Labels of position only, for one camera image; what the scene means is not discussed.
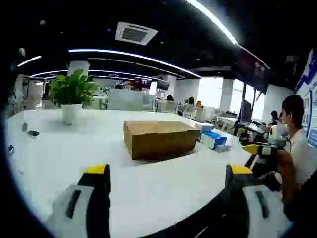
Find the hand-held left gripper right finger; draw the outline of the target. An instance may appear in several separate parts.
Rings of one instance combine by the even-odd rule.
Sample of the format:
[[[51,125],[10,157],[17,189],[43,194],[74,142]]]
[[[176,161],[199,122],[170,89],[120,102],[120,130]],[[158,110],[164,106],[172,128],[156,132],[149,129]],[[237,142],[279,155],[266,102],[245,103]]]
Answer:
[[[231,238],[280,238],[292,226],[278,195],[243,165],[226,166],[224,204]]]

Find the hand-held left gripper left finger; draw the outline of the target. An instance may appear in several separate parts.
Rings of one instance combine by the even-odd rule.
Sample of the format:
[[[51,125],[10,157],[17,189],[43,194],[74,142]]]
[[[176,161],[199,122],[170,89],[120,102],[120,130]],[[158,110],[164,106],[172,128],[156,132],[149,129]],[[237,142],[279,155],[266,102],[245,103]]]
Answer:
[[[110,166],[88,167],[53,203],[46,227],[55,238],[109,238]]]

